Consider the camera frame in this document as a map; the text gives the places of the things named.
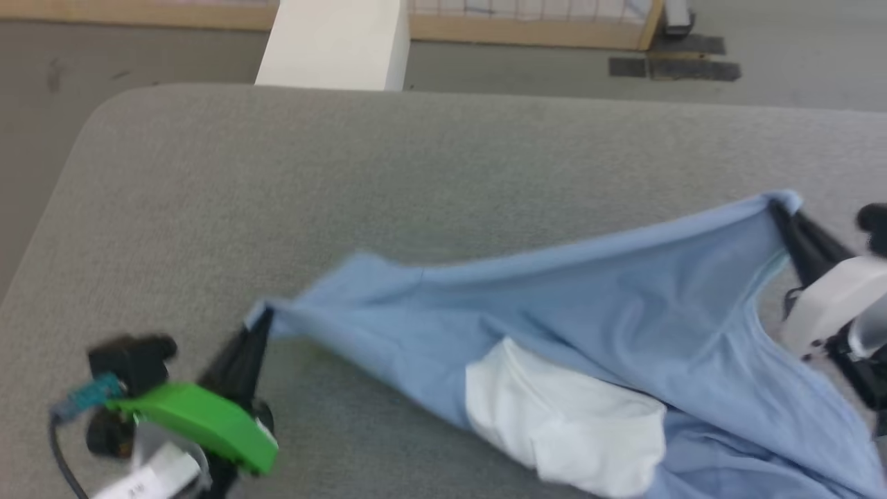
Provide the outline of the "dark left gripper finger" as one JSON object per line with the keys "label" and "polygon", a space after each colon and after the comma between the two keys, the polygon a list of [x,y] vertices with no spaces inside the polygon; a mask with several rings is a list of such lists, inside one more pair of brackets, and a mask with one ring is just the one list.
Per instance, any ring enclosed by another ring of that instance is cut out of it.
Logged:
{"label": "dark left gripper finger", "polygon": [[263,322],[244,326],[219,351],[197,385],[230,401],[253,401],[263,366]]}
{"label": "dark left gripper finger", "polygon": [[251,326],[244,326],[231,341],[229,359],[220,373],[222,394],[246,411],[253,410],[273,322],[274,313],[263,312]]}

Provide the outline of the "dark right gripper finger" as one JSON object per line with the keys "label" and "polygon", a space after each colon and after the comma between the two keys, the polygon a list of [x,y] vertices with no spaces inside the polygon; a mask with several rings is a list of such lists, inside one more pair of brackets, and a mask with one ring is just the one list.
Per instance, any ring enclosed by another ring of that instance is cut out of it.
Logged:
{"label": "dark right gripper finger", "polygon": [[818,253],[818,278],[823,277],[845,260],[856,257],[852,250],[840,243],[836,237],[833,237],[829,231],[805,213],[797,211],[794,216],[809,243],[815,247]]}
{"label": "dark right gripper finger", "polygon": [[818,280],[818,253],[795,216],[786,207],[769,207],[769,213],[798,275],[801,288],[807,288]]}

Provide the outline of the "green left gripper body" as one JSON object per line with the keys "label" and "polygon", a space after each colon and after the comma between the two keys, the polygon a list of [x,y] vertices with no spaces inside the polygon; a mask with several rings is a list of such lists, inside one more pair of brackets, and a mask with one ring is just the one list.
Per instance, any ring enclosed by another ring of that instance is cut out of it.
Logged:
{"label": "green left gripper body", "polygon": [[195,383],[164,383],[142,396],[105,405],[157,423],[248,473],[269,474],[278,457],[278,440],[266,424]]}

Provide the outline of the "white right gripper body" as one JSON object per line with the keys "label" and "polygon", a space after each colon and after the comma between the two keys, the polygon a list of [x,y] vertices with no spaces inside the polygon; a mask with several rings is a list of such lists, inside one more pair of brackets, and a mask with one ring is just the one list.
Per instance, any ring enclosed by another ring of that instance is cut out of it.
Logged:
{"label": "white right gripper body", "polygon": [[782,327],[782,340],[798,357],[814,342],[836,335],[875,304],[887,306],[887,259],[857,256],[840,262],[796,298]]}

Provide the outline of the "light blue and white garment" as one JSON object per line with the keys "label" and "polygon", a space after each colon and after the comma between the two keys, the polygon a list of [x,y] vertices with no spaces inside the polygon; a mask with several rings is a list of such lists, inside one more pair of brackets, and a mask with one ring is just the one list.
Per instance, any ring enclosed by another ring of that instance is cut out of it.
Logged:
{"label": "light blue and white garment", "polygon": [[612,499],[887,499],[867,424],[764,332],[775,191],[560,247],[418,268],[355,254],[263,300],[544,480]]}

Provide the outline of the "long black floor plate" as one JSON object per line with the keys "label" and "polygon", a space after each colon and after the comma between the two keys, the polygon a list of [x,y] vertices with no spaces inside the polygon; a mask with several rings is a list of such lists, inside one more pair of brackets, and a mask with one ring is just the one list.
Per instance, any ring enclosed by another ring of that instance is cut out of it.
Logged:
{"label": "long black floor plate", "polygon": [[734,82],[742,77],[736,63],[704,59],[649,59],[650,78],[655,81]]}

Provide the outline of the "black floor plate under foot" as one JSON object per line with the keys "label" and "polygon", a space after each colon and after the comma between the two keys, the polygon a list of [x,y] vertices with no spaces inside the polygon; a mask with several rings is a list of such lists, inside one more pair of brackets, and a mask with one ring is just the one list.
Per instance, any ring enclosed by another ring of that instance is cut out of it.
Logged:
{"label": "black floor plate under foot", "polygon": [[703,55],[725,55],[726,42],[723,37],[690,34],[687,37],[659,37],[652,42],[650,53],[685,53]]}

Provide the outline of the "grey metal partition foot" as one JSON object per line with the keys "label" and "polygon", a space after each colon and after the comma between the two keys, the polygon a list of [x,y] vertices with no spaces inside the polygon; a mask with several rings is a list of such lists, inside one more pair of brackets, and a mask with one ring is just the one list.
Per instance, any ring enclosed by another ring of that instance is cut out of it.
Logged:
{"label": "grey metal partition foot", "polygon": [[662,35],[669,39],[688,37],[696,25],[696,13],[690,0],[662,0]]}

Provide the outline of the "white box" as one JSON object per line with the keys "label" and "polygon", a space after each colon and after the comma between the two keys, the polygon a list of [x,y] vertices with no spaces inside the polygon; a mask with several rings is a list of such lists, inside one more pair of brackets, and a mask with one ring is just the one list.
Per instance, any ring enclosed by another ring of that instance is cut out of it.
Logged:
{"label": "white box", "polygon": [[280,0],[257,86],[402,91],[405,0]]}

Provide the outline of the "lemon print partition screen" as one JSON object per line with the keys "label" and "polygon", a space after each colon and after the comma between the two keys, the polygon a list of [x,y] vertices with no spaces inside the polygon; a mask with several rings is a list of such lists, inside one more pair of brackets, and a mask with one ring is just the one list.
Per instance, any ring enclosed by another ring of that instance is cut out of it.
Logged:
{"label": "lemon print partition screen", "polygon": [[405,14],[419,41],[646,51],[669,0],[0,0],[0,20],[269,32],[285,14],[317,24]]}

